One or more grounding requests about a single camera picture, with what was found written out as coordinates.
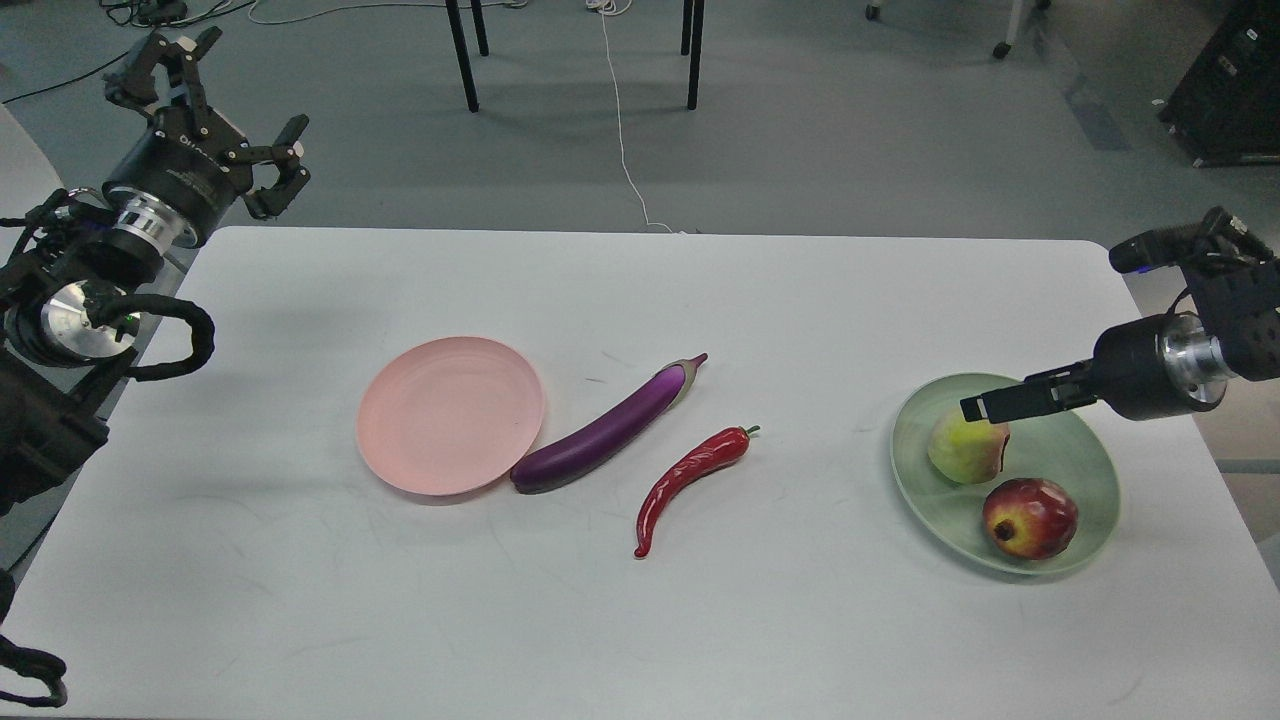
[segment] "bitten apple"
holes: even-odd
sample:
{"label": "bitten apple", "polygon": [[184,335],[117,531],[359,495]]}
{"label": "bitten apple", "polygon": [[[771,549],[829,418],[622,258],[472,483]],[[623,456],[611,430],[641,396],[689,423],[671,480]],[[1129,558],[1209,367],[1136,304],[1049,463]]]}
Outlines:
{"label": "bitten apple", "polygon": [[1005,468],[1009,423],[969,423],[954,407],[929,436],[929,461],[950,480],[972,486],[996,479]]}
{"label": "bitten apple", "polygon": [[996,547],[1028,560],[1044,560],[1066,550],[1079,515],[1071,496],[1043,478],[1004,482],[982,505],[982,521]]}

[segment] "purple eggplant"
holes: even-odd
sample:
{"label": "purple eggplant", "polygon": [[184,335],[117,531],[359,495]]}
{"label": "purple eggplant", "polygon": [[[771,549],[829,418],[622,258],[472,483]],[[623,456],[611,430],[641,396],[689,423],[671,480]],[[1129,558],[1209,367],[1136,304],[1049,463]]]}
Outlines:
{"label": "purple eggplant", "polygon": [[511,482],[517,491],[535,495],[564,487],[599,468],[689,392],[705,360],[703,352],[667,365],[585,428],[526,455],[511,469]]}

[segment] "black chair leg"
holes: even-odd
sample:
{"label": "black chair leg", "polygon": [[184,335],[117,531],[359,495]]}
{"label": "black chair leg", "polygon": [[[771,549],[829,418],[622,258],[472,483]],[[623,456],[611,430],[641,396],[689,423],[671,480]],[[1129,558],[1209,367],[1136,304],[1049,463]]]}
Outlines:
{"label": "black chair leg", "polygon": [[475,113],[480,110],[480,101],[476,99],[476,81],[471,77],[471,59],[467,58],[467,38],[462,35],[462,12],[458,10],[458,0],[444,0],[444,6],[449,13],[449,29],[453,31],[453,50],[458,54],[458,70],[462,73],[462,91],[467,94],[467,110]]}
{"label": "black chair leg", "polygon": [[483,0],[471,0],[471,19],[476,23],[476,45],[480,46],[480,55],[484,58],[489,56],[489,36],[484,31],[484,3]]}
{"label": "black chair leg", "polygon": [[694,3],[694,27],[692,27],[692,47],[689,56],[689,109],[698,109],[698,73],[701,69],[703,59],[703,8],[707,4],[705,0],[692,0]]}
{"label": "black chair leg", "polygon": [[689,23],[694,19],[694,0],[685,0],[685,22],[680,29],[680,54],[689,55]]}

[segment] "red chili pepper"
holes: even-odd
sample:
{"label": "red chili pepper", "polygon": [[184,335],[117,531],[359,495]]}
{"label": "red chili pepper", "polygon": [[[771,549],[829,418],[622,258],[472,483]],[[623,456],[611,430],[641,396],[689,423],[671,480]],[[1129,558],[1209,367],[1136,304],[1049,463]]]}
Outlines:
{"label": "red chili pepper", "polygon": [[698,478],[737,462],[739,457],[746,454],[751,433],[758,429],[760,429],[759,425],[745,430],[742,428],[723,429],[689,451],[689,455],[681,457],[680,462],[672,465],[662,475],[649,491],[649,497],[640,506],[640,516],[636,518],[636,541],[639,542],[636,557],[649,555],[649,548],[653,546],[653,528],[658,524],[658,515],[667,507],[671,498]]}

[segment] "chair leg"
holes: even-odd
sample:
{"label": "chair leg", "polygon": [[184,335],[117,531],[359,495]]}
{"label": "chair leg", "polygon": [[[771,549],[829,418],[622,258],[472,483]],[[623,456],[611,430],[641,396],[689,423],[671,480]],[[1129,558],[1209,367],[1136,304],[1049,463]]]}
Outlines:
{"label": "chair leg", "polygon": [[689,56],[689,109],[698,109],[698,74],[703,59],[703,9],[705,0],[692,0],[694,22],[691,28],[691,54]]}
{"label": "chair leg", "polygon": [[1005,32],[1005,42],[1014,45],[1018,42],[1018,29],[1023,26],[1023,0],[1014,0],[1014,8],[1009,13],[1009,31]]}
{"label": "chair leg", "polygon": [[680,54],[689,55],[690,23],[694,19],[694,0],[685,0],[685,20],[680,29]]}
{"label": "chair leg", "polygon": [[476,100],[476,81],[471,77],[471,60],[467,58],[467,38],[462,35],[462,12],[458,10],[458,0],[444,0],[444,6],[449,13],[453,50],[458,54],[458,72],[462,73],[462,91],[467,94],[467,110],[475,113],[480,110],[480,101]]}
{"label": "chair leg", "polygon": [[489,56],[489,35],[484,31],[484,3],[483,0],[471,0],[471,19],[476,23],[476,45],[480,46],[480,55],[484,58]]}

